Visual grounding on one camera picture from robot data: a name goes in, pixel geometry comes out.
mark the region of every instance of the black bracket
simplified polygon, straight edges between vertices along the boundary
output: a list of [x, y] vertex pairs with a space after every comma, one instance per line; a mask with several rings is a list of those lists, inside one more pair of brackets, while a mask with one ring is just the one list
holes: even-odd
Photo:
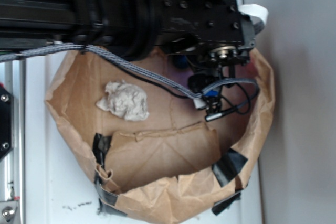
[[0, 161], [12, 150], [12, 99], [0, 86]]

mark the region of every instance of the crumpled paper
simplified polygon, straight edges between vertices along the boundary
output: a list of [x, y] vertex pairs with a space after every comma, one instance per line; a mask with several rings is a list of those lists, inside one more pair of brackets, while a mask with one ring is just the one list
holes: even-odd
[[108, 93], [96, 103], [104, 111], [124, 118], [126, 121], [143, 121], [149, 116], [147, 94], [137, 85], [126, 83], [124, 80], [108, 82], [105, 87]]

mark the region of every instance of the bolt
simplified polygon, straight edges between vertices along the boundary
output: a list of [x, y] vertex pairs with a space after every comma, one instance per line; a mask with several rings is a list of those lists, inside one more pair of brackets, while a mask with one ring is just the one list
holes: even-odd
[[215, 26], [215, 22], [214, 22], [213, 20], [210, 20], [210, 21], [208, 22], [208, 26], [209, 26], [209, 27], [214, 27], [214, 26]]
[[240, 25], [239, 25], [239, 23], [238, 23], [238, 22], [234, 22], [234, 23], [233, 23], [233, 28], [235, 28], [235, 29], [240, 29]]
[[6, 142], [6, 143], [3, 143], [2, 144], [2, 147], [7, 150], [9, 148], [9, 144]]
[[188, 3], [187, 3], [185, 0], [182, 0], [182, 1], [180, 2], [180, 7], [181, 7], [182, 9], [187, 9], [187, 8], [188, 8]]
[[236, 11], [236, 7], [234, 5], [230, 6], [230, 11], [231, 12], [235, 12]]
[[206, 3], [205, 3], [205, 7], [208, 8], [208, 9], [212, 8], [212, 3], [209, 2], [209, 1], [206, 2]]
[[15, 211], [11, 207], [6, 207], [2, 210], [2, 217], [5, 219], [6, 222], [10, 222], [11, 219], [14, 217]]
[[173, 1], [172, 0], [164, 0], [163, 3], [167, 7], [171, 7], [173, 5]]
[[1, 100], [2, 102], [8, 102], [8, 101], [9, 101], [9, 95], [8, 95], [8, 94], [3, 94], [3, 95], [1, 95], [0, 100]]

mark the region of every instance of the paper bag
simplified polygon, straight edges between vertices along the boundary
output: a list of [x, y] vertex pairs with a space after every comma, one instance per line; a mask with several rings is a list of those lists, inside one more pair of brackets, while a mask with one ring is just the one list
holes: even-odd
[[[135, 64], [185, 86], [192, 74], [174, 68], [159, 49]], [[133, 78], [94, 54], [71, 51], [47, 91], [46, 104], [96, 184], [102, 206], [150, 223], [181, 223], [247, 186], [268, 134], [275, 102], [270, 65], [253, 50], [251, 63], [237, 67], [237, 77], [256, 78], [259, 84], [251, 112], [206, 123], [205, 111], [196, 110], [192, 100]], [[147, 93], [150, 116], [145, 121], [128, 122], [95, 106], [104, 86], [120, 80]], [[224, 95], [236, 104], [245, 99], [236, 87]], [[112, 136], [103, 165], [92, 151], [97, 134]]]

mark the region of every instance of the black duct tape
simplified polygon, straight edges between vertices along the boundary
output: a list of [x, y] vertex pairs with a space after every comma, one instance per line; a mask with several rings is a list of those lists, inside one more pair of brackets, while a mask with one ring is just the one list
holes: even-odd
[[111, 215], [127, 216], [127, 214], [125, 214], [124, 212], [111, 207], [115, 206], [115, 204], [117, 203], [118, 195], [110, 193], [109, 191], [106, 191], [101, 187], [101, 179], [98, 173], [96, 173], [95, 183], [96, 190], [99, 195], [100, 212], [105, 212]]
[[221, 187], [227, 185], [234, 179], [243, 169], [247, 162], [247, 158], [233, 149], [229, 149], [221, 159], [212, 165], [214, 172]]
[[99, 198], [101, 198], [107, 204], [115, 206], [118, 200], [118, 195], [110, 193], [109, 191], [106, 191], [101, 187], [101, 179], [99, 178], [98, 174], [96, 174], [95, 180], [96, 180], [96, 190], [99, 195]]
[[225, 209], [227, 209], [233, 202], [236, 200], [240, 200], [241, 196], [241, 190], [237, 191], [235, 194], [233, 194], [231, 197], [226, 198], [220, 202], [215, 203], [214, 207], [211, 209], [211, 211], [215, 215], [219, 215], [221, 212], [223, 212]]
[[105, 168], [105, 157], [111, 147], [112, 136], [103, 136], [96, 133], [93, 140], [92, 151], [97, 163]]
[[123, 217], [127, 216], [127, 214], [125, 214], [124, 212], [116, 210], [115, 208], [105, 204], [100, 199], [99, 199], [99, 205], [100, 205], [100, 212], [105, 212], [110, 215], [118, 215], [118, 216], [123, 216]]

